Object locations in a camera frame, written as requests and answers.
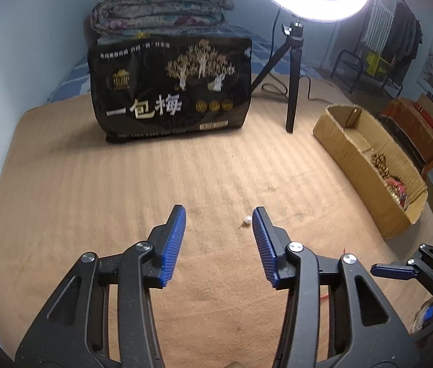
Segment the yellow box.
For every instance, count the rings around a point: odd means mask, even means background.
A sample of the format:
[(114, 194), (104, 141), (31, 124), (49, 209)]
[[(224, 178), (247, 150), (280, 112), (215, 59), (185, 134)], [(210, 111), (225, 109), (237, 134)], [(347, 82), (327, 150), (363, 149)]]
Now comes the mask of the yellow box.
[(366, 62), (368, 75), (378, 79), (384, 79), (391, 70), (391, 63), (384, 60), (376, 52), (370, 52), (366, 57)]

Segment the black metal rack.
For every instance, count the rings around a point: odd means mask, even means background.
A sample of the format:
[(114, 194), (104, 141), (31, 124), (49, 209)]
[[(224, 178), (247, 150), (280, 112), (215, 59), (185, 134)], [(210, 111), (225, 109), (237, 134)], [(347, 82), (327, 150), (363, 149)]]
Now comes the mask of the black metal rack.
[(392, 63), (391, 70), (384, 79), (369, 76), (367, 68), (366, 57), (343, 49), (336, 56), (330, 78), (343, 83), (347, 87), (349, 94), (360, 90), (362, 92), (385, 94), (390, 98), (400, 96), (403, 84), (394, 81)]

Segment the orange wooden furniture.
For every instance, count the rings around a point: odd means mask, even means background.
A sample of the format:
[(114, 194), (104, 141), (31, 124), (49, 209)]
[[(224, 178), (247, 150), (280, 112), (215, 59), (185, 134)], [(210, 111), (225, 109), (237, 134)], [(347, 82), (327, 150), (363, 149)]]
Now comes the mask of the orange wooden furniture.
[(433, 95), (422, 93), (416, 101), (399, 96), (377, 118), (426, 179), (433, 169)]

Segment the red leather strap watch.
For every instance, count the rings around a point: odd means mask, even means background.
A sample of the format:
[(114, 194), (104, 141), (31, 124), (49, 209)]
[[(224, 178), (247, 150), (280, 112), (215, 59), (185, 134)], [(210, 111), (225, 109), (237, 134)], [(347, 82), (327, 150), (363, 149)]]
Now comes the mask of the red leather strap watch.
[(394, 177), (388, 177), (385, 179), (385, 184), (388, 187), (389, 192), (393, 196), (394, 200), (397, 204), (403, 209), (406, 210), (408, 208), (408, 196), (405, 185), (401, 180)]

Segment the black plum snack bag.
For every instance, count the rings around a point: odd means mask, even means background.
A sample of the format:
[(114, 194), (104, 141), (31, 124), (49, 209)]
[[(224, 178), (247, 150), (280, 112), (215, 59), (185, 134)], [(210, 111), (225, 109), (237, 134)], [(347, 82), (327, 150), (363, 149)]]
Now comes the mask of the black plum snack bag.
[(242, 37), (152, 36), (91, 48), (91, 98), (106, 140), (241, 128), (251, 52)]

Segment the brown wooden bead mala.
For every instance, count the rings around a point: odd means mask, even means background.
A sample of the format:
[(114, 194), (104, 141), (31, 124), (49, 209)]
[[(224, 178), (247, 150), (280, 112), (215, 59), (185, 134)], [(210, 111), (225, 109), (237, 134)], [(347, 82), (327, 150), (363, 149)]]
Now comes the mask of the brown wooden bead mala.
[(393, 172), (388, 168), (387, 158), (384, 153), (373, 153), (371, 156), (371, 162), (383, 179), (396, 178)]

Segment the brown cardboard box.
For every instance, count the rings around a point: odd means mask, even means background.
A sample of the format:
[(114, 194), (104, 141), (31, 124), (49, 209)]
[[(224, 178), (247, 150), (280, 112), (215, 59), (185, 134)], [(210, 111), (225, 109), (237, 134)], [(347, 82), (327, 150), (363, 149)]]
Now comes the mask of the brown cardboard box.
[[(427, 185), (411, 159), (367, 110), (330, 105), (315, 124), (313, 135), (348, 177), (384, 238), (393, 238), (418, 221), (427, 201)], [(405, 185), (406, 210), (374, 168), (373, 153), (384, 153), (388, 168)]]

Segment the folded floral quilt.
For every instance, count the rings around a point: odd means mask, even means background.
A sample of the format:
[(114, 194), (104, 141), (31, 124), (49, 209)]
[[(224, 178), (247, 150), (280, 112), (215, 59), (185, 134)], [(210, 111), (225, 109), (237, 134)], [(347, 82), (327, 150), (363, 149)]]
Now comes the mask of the folded floral quilt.
[(89, 47), (146, 35), (217, 33), (232, 0), (102, 0), (84, 20)]

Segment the white pearl earring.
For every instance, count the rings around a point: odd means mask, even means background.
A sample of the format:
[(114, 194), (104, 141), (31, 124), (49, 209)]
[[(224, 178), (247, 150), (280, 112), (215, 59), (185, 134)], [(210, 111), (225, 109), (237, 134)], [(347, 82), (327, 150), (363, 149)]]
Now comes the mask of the white pearl earring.
[(249, 228), (252, 225), (252, 217), (251, 216), (245, 216), (241, 222), (240, 227), (241, 228)]

